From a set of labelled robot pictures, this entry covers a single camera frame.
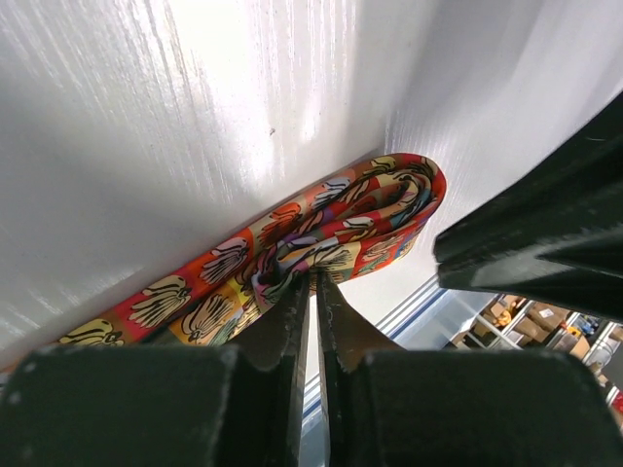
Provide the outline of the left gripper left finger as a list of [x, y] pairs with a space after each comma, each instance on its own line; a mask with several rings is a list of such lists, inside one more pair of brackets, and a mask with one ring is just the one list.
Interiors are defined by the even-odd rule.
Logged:
[[221, 346], [47, 346], [1, 398], [5, 466], [295, 466], [306, 278]]

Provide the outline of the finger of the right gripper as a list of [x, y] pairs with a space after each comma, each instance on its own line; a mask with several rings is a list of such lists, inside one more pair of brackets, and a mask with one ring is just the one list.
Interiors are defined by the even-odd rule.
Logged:
[[510, 293], [622, 318], [622, 98], [442, 233], [445, 289]]

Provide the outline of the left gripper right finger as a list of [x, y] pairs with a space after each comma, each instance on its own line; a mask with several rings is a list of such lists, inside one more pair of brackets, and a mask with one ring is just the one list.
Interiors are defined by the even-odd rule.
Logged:
[[408, 350], [316, 280], [331, 466], [618, 466], [594, 376], [550, 350]]

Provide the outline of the colourful patterned tie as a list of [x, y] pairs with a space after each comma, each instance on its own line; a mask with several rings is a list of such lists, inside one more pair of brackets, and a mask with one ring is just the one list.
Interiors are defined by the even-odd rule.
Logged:
[[405, 256], [446, 190], [442, 170], [420, 155], [360, 162], [67, 332], [61, 342], [222, 344], [305, 274], [326, 272], [342, 283]]

